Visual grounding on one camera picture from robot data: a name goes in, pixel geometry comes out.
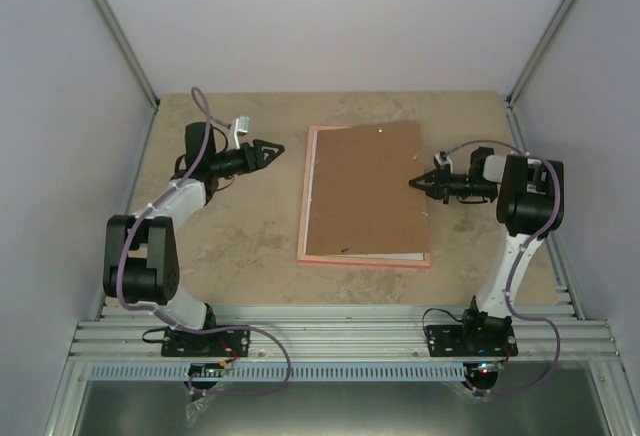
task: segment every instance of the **enclosure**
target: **enclosure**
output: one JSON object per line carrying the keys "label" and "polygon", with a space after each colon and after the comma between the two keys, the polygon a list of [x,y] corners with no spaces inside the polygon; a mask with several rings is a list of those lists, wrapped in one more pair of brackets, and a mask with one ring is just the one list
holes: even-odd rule
{"label": "enclosure", "polygon": [[[637,0],[2,1],[7,434],[638,432]],[[219,358],[161,356],[141,339],[161,323],[105,298],[101,276],[107,220],[167,187],[185,126],[203,120],[192,86],[286,149],[176,231],[181,284],[218,324],[281,340],[295,376],[196,413],[185,375]],[[461,315],[491,272],[495,205],[429,200],[428,269],[296,257],[309,128],[401,121],[420,123],[425,170],[480,139],[564,163],[564,220],[515,301],[559,330],[540,387],[474,397],[456,375],[483,360],[435,358],[425,341],[448,318],[424,311]],[[498,388],[554,359],[547,323],[513,326]],[[258,373],[219,384],[273,387],[285,368],[258,333],[242,364]]]}

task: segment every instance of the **black wire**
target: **black wire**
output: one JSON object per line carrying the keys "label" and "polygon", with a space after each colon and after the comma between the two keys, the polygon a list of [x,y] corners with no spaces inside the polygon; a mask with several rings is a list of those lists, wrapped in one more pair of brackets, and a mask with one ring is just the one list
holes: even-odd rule
{"label": "black wire", "polygon": [[222,131],[217,126],[211,125],[211,127],[213,128],[214,131],[218,131],[224,138],[224,148],[222,148],[222,151],[218,151],[218,153],[224,153],[229,148],[229,138],[227,138],[227,135],[225,134],[225,132]]}
{"label": "black wire", "polygon": [[223,186],[222,188],[216,189],[216,193],[219,193],[220,191],[224,191],[225,189],[227,189],[229,186],[231,186],[235,182],[236,182],[236,177],[235,176],[231,176],[231,182],[229,184],[227,184],[226,186]]}
{"label": "black wire", "polygon": [[462,199],[460,198],[460,196],[458,196],[458,202],[460,204],[487,204],[489,202],[488,199],[478,199],[476,201],[467,201],[466,199]]}
{"label": "black wire", "polygon": [[176,159],[176,162],[173,163],[173,174],[176,174],[178,171],[180,171],[180,164],[182,163],[182,160],[185,156],[186,154],[181,154],[180,156],[178,156],[178,159]]}
{"label": "black wire", "polygon": [[429,313],[429,311],[440,311],[441,313],[446,314],[447,316],[449,316],[451,319],[453,319],[455,322],[457,323],[462,323],[461,319],[456,318],[453,314],[451,314],[449,311],[447,311],[446,309],[441,309],[441,308],[429,308],[427,309],[424,314],[422,315],[422,330],[424,331],[425,335],[427,334],[427,330],[424,329],[424,318],[427,315],[427,313]]}
{"label": "black wire", "polygon": [[147,329],[144,333],[142,333],[142,341],[143,341],[143,342],[145,342],[145,343],[149,343],[149,344],[162,343],[162,342],[163,342],[163,340],[162,340],[162,339],[146,339],[146,338],[145,338],[145,336],[146,336],[147,334],[151,334],[151,333],[159,333],[159,332],[161,332],[161,331],[164,333],[168,327],[169,327],[169,326],[163,326],[163,327],[161,327],[161,328]]}

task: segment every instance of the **white component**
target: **white component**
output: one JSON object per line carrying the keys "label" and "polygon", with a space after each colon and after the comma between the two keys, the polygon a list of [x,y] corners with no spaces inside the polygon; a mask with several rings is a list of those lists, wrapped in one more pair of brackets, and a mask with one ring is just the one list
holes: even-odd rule
{"label": "white component", "polygon": [[437,152],[436,154],[433,155],[433,158],[438,161],[438,164],[440,166],[445,166],[445,165],[449,165],[449,167],[451,168],[451,172],[453,173],[453,161],[451,161],[451,158],[446,155],[445,153],[443,153],[442,151]]}
{"label": "white component", "polygon": [[484,161],[484,171],[482,176],[487,181],[493,181],[494,183],[502,182],[502,175],[504,174],[504,165],[507,163],[506,156],[488,156]]}
{"label": "white component", "polygon": [[[476,294],[476,303],[480,311],[486,311],[490,316],[497,318],[504,318],[509,316],[509,308],[505,301],[505,288],[507,287],[507,279],[509,278],[509,271],[513,266],[513,263],[520,251],[520,246],[529,238],[527,234],[518,234],[516,236],[510,236],[506,229],[503,229],[503,237],[500,242],[500,248],[496,255],[496,260],[493,263],[493,268],[489,277],[485,281],[484,285]],[[511,292],[509,294],[509,300],[513,304],[522,278],[527,270],[527,266],[531,261],[534,253],[542,245],[544,240],[537,239],[532,241],[529,247],[522,255],[522,259],[516,268],[513,282],[511,284]]]}
{"label": "white component", "polygon": [[231,122],[229,128],[229,141],[233,146],[231,149],[240,149],[239,136],[244,136],[249,132],[249,116],[238,116]]}
{"label": "white component", "polygon": [[166,306],[157,308],[176,323],[193,329],[202,329],[207,316],[207,306],[191,296],[182,284],[178,284],[175,296]]}
{"label": "white component", "polygon": [[[206,203],[206,193],[204,184],[195,179],[187,179],[184,185],[162,206],[152,211],[147,219],[157,218],[158,216],[169,216],[173,219],[173,229],[178,230],[189,216],[203,208]],[[133,215],[139,217],[144,210],[135,212]]]}

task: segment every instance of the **cable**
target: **cable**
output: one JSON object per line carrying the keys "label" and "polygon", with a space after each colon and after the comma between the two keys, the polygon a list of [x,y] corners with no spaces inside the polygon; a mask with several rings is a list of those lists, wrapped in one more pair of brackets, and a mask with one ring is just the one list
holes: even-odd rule
{"label": "cable", "polygon": [[153,329],[147,329],[144,333],[142,333],[142,341],[144,343],[148,343],[148,344],[157,344],[157,343],[162,343],[164,342],[162,339],[146,339],[145,336],[147,334],[151,334],[151,333],[159,333],[159,332],[165,332],[167,330],[166,326],[162,326],[161,328],[153,328]]}
{"label": "cable", "polygon": [[427,313],[429,313],[429,311],[440,311],[441,313],[446,314],[447,316],[449,316],[451,319],[453,319],[456,323],[462,323],[462,319],[458,319],[456,318],[453,314],[451,314],[451,312],[447,311],[446,309],[441,309],[441,308],[429,308],[427,309],[423,314],[422,314],[422,330],[425,333],[425,336],[427,335],[427,331],[426,329],[424,329],[424,318],[427,315]]}
{"label": "cable", "polygon": [[484,390],[484,389],[475,388],[475,387],[473,387],[473,385],[468,380],[466,381],[466,384],[465,384],[465,386],[467,386],[475,394],[478,394],[478,395],[486,395],[486,394],[520,394],[520,393],[523,393],[523,392],[528,391],[530,389],[537,388],[542,383],[544,383],[547,379],[549,379],[551,377],[551,375],[553,374],[553,372],[556,370],[556,368],[558,366],[558,360],[560,359],[560,345],[561,345],[561,342],[560,342],[560,331],[558,331],[558,327],[555,325],[555,323],[553,321],[551,321],[550,319],[548,319],[548,318],[525,316],[523,314],[518,313],[515,310],[515,308],[513,307],[513,305],[511,304],[511,300],[510,300],[511,286],[513,284],[513,279],[515,278],[516,270],[518,268],[518,265],[520,264],[520,261],[522,261],[522,258],[524,256],[524,252],[529,247],[529,244],[531,244],[532,241],[535,241],[536,239],[538,239],[538,237],[540,235],[544,234],[547,230],[549,230],[549,228],[551,228],[551,226],[553,225],[553,223],[555,222],[555,220],[556,220],[556,218],[558,216],[558,213],[560,212],[560,199],[562,198],[562,195],[560,194],[560,180],[558,179],[558,175],[557,175],[555,169],[553,169],[553,166],[551,165],[551,163],[549,163],[549,161],[547,161],[544,158],[537,157],[537,156],[530,156],[528,153],[524,154],[522,151],[520,151],[515,146],[512,146],[512,145],[507,144],[507,143],[503,143],[502,141],[496,141],[496,140],[493,140],[493,139],[477,139],[477,140],[474,140],[474,141],[468,141],[466,143],[460,144],[460,145],[450,149],[449,151],[445,151],[445,154],[447,156],[449,156],[450,154],[455,153],[456,151],[458,151],[461,148],[464,148],[465,146],[469,146],[471,144],[477,144],[477,143],[489,143],[489,144],[496,144],[496,145],[499,145],[499,146],[504,146],[504,147],[507,147],[507,148],[511,149],[512,151],[517,152],[518,154],[525,155],[528,158],[537,159],[545,166],[545,168],[547,169],[547,172],[549,173],[549,175],[551,176],[551,179],[553,181],[553,190],[554,190],[553,192],[554,192],[555,197],[553,198],[553,211],[551,212],[551,216],[549,217],[547,222],[540,229],[538,229],[538,231],[536,231],[531,236],[529,236],[526,239],[526,241],[524,243],[522,243],[522,245],[520,246],[520,250],[518,251],[518,254],[516,255],[516,259],[514,260],[513,265],[511,266],[511,269],[509,270],[509,277],[507,278],[507,286],[505,288],[505,295],[504,295],[505,304],[507,306],[507,309],[516,318],[521,319],[523,321],[544,322],[544,323],[547,323],[549,326],[551,326],[551,329],[553,330],[553,332],[555,334],[555,337],[556,337],[556,351],[555,351],[555,354],[553,356],[553,361],[551,362],[551,366],[549,366],[547,371],[542,376],[540,376],[540,378],[538,378],[536,381],[534,381],[533,383],[528,384],[526,386],[520,387],[520,388],[498,389],[498,390],[492,391],[492,390]]}
{"label": "cable", "polygon": [[230,187],[233,183],[236,182],[236,177],[235,176],[231,176],[231,182],[227,183],[226,186],[223,186],[221,188],[216,189],[216,193],[219,193],[220,191],[224,191],[225,189],[227,189],[228,187]]}
{"label": "cable", "polygon": [[507,348],[506,344],[502,345],[502,350],[504,351],[504,354],[507,355],[507,357],[500,362],[502,363],[503,366],[506,366],[507,364],[509,364],[509,361],[511,360],[511,353],[509,352],[509,348]]}
{"label": "cable", "polygon": [[218,128],[217,126],[212,126],[214,131],[218,131],[222,137],[224,138],[224,148],[222,148],[220,151],[218,151],[218,153],[224,153],[227,149],[229,149],[229,138],[227,138],[227,135],[225,134],[224,131],[222,131],[220,128]]}
{"label": "cable", "polygon": [[[196,106],[198,106],[200,111],[202,111],[204,113],[206,122],[208,122],[208,123],[217,122],[218,124],[221,124],[222,126],[230,127],[230,125],[227,125],[226,123],[224,123],[224,121],[220,122],[220,120],[217,120],[217,119],[213,118],[213,116],[211,116],[211,110],[209,108],[209,102],[207,101],[207,97],[204,95],[202,90],[200,88],[198,88],[197,86],[194,86],[193,88],[191,88],[191,98],[195,102]],[[116,296],[118,297],[118,302],[120,303],[120,306],[122,306],[122,308],[124,308],[124,309],[126,309],[128,311],[149,311],[152,314],[154,314],[160,321],[162,321],[163,323],[167,324],[173,330],[183,331],[185,333],[190,333],[190,334],[202,334],[202,335],[224,333],[224,332],[227,332],[227,331],[252,331],[254,333],[258,333],[258,334],[261,334],[261,335],[269,338],[271,341],[273,341],[275,343],[276,346],[278,346],[278,349],[280,349],[280,351],[282,351],[282,355],[284,356],[284,359],[287,362],[287,373],[285,375],[285,378],[277,386],[275,386],[274,388],[271,388],[271,389],[265,389],[265,390],[259,390],[259,391],[220,391],[220,390],[211,389],[209,391],[204,391],[204,393],[220,394],[220,395],[264,395],[264,394],[272,394],[272,393],[275,393],[277,391],[280,391],[285,386],[287,386],[287,384],[289,383],[289,380],[291,379],[291,376],[293,375],[293,365],[291,364],[291,358],[289,357],[289,353],[287,352],[287,349],[271,333],[265,331],[264,329],[260,329],[260,328],[256,328],[254,326],[248,326],[248,325],[244,325],[244,326],[220,326],[220,327],[213,328],[213,329],[194,329],[194,328],[189,328],[189,327],[186,327],[186,326],[182,326],[181,324],[177,324],[176,321],[173,321],[172,319],[170,319],[168,317],[165,317],[162,313],[157,312],[156,308],[154,306],[151,306],[151,305],[148,305],[148,304],[138,304],[138,305],[132,306],[129,303],[127,303],[127,301],[124,298],[124,291],[123,291],[123,287],[122,287],[122,282],[123,282],[123,279],[124,279],[124,268],[125,268],[125,265],[126,265],[126,262],[127,262],[127,257],[129,256],[129,251],[131,249],[131,244],[133,243],[133,239],[135,238],[135,235],[136,235],[138,229],[140,229],[140,225],[145,220],[145,218],[147,216],[149,216],[155,210],[155,208],[157,208],[160,205],[162,205],[162,203],[164,201],[166,201],[176,191],[178,191],[178,189],[180,189],[184,185],[184,183],[187,181],[187,179],[189,179],[191,177],[193,172],[196,170],[196,168],[198,167],[198,165],[202,161],[202,158],[204,157],[204,153],[205,153],[205,151],[207,149],[207,144],[209,143],[209,138],[211,137],[211,128],[213,128],[213,127],[214,127],[213,124],[207,124],[205,126],[205,132],[204,132],[204,137],[202,139],[202,146],[200,147],[200,151],[198,152],[198,155],[196,156],[196,159],[193,161],[193,164],[191,165],[190,168],[187,169],[187,171],[184,173],[182,178],[180,178],[178,180],[178,182],[175,184],[175,186],[171,186],[164,193],[162,193],[160,196],[158,196],[152,203],[150,203],[147,206],[147,208],[140,214],[140,216],[138,216],[138,218],[135,220],[135,222],[133,223],[133,226],[131,226],[131,229],[129,229],[129,233],[127,234],[127,238],[125,239],[124,244],[122,246],[122,253],[120,254],[120,260],[118,261],[118,270],[116,272]],[[193,385],[191,385],[191,379],[192,378],[189,379],[189,385],[188,385],[188,386],[190,386],[189,389],[191,391],[194,391],[194,392],[195,391],[201,391],[201,390],[197,390],[196,388],[193,387]]]}

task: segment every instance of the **metal floor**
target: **metal floor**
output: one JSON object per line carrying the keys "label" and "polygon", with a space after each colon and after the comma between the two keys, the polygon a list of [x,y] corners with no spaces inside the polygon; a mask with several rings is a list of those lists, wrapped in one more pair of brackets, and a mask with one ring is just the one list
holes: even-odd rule
{"label": "metal floor", "polygon": [[[499,385],[529,383],[544,368],[514,363]],[[91,382],[76,436],[610,434],[591,373],[575,363],[534,391],[488,400],[460,383],[292,383],[269,396],[215,397],[191,427],[188,402],[178,382]]]}

